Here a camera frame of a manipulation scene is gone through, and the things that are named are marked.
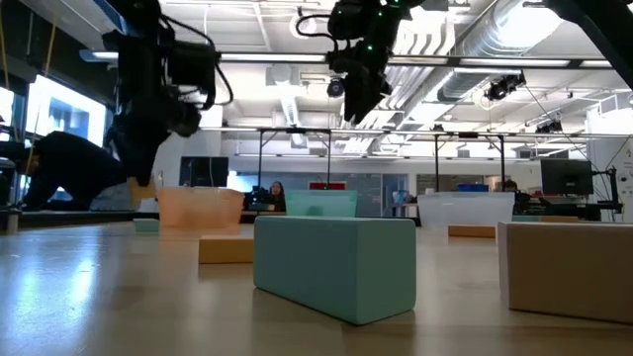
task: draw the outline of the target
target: red object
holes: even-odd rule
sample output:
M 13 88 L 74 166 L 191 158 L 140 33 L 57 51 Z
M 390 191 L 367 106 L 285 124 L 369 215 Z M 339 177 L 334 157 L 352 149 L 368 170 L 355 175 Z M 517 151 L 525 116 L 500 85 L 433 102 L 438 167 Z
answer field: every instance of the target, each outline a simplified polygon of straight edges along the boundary
M 310 182 L 308 189 L 310 190 L 346 190 L 347 183 L 329 183 L 329 188 L 327 187 L 327 183 L 321 182 Z

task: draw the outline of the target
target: orange translucent bin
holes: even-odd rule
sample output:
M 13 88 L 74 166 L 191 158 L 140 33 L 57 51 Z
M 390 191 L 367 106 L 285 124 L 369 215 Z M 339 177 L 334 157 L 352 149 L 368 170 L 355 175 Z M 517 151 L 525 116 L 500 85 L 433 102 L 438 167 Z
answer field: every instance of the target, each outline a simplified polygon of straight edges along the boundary
M 163 187 L 158 193 L 160 227 L 170 230 L 239 231 L 244 195 L 232 189 Z

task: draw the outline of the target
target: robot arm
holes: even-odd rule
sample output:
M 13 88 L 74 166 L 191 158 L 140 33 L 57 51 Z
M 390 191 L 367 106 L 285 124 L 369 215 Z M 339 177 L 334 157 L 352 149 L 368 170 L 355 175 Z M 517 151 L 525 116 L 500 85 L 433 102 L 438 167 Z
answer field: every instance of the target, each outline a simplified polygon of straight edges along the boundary
M 117 111 L 107 141 L 114 144 L 128 176 L 146 185 L 158 147 L 171 133 L 194 134 L 199 111 L 215 104 L 220 54 L 206 35 L 163 15 L 158 0 L 93 1 L 117 27 L 103 35 L 105 47 L 119 53 Z M 208 43 L 176 41 L 172 25 Z M 204 103 L 188 99 L 196 91 L 207 95 Z
M 398 25 L 408 11 L 431 0 L 339 0 L 329 16 L 327 29 L 335 40 L 360 41 L 352 48 L 328 54 L 335 72 L 346 72 L 346 121 L 360 123 L 392 87 L 385 81 L 385 67 L 396 40 Z M 526 0 L 524 6 L 545 6 L 581 27 L 624 81 L 633 88 L 633 0 Z

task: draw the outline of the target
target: black monitor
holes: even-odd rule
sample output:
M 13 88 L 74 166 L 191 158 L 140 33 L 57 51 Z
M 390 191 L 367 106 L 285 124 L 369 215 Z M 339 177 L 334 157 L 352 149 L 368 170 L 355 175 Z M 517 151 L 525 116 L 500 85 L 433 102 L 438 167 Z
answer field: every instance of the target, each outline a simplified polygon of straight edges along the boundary
M 593 194 L 591 163 L 574 159 L 541 160 L 544 195 Z
M 228 157 L 182 157 L 180 185 L 189 187 L 226 187 Z

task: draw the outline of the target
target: man in black jacket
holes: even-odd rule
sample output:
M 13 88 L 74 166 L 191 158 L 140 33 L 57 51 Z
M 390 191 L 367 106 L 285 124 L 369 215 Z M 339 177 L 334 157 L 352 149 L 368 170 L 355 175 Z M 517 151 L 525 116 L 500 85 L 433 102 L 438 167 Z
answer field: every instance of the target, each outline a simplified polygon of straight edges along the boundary
M 22 173 L 32 177 L 23 200 L 25 210 L 88 211 L 104 192 L 112 196 L 125 191 L 115 189 L 127 183 L 121 162 L 83 137 L 50 133 L 36 141 L 31 163 L 28 155 L 27 150 L 20 164 Z M 48 202 L 57 188 L 63 188 L 72 201 Z

